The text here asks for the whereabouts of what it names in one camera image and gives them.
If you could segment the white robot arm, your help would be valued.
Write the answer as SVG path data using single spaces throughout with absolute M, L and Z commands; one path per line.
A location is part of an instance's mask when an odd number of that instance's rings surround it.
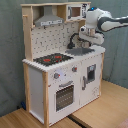
M 104 42 L 103 32 L 128 26 L 128 16 L 113 18 L 108 11 L 96 7 L 89 8 L 86 13 L 85 25 L 80 28 L 79 37 L 93 44 Z

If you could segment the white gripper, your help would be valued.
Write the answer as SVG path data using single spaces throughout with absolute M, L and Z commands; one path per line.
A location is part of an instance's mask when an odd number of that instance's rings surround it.
M 94 29 L 87 29 L 86 26 L 80 28 L 79 37 L 92 44 L 101 45 L 104 42 L 103 34 L 96 32 Z

